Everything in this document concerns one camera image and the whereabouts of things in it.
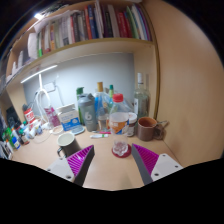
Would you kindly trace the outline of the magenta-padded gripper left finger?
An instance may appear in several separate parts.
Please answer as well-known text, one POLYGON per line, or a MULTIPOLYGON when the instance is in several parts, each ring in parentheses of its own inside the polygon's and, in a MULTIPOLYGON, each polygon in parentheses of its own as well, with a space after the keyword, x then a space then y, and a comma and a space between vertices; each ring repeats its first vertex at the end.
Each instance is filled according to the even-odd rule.
POLYGON ((68 158, 59 157, 47 168, 47 171, 78 186, 82 186, 94 155, 94 146, 90 145, 68 158))

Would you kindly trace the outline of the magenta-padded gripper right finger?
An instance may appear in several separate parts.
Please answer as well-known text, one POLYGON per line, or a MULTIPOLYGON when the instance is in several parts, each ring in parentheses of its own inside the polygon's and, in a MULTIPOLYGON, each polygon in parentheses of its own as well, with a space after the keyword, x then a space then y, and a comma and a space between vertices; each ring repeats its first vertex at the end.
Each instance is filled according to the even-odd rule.
POLYGON ((135 186, 146 186, 183 169, 174 154, 167 148, 146 148, 132 144, 135 186))

